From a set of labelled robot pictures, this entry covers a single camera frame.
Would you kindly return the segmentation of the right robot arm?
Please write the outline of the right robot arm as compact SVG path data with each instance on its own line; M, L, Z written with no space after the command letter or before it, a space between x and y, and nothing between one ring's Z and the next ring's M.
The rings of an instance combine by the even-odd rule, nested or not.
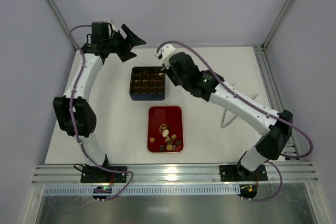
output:
M225 108L260 134L260 140L242 155L236 165L241 179L253 179L260 165L279 158L291 137L291 112L284 110L279 113L264 108L238 92L213 70L200 71L191 56L184 52L165 51L160 59L164 72L175 86L181 86L192 96Z

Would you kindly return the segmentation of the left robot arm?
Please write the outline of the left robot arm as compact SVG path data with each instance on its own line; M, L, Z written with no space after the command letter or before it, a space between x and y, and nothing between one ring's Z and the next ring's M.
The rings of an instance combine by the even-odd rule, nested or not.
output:
M75 76L64 94L55 97L52 104L60 129L75 138L85 156L85 167L110 173L108 157L95 135L97 116L89 104L91 89L111 54L126 62L136 57L132 49L146 42L125 24L118 30L110 22L93 22L88 28L91 32L83 46L73 42L81 56Z

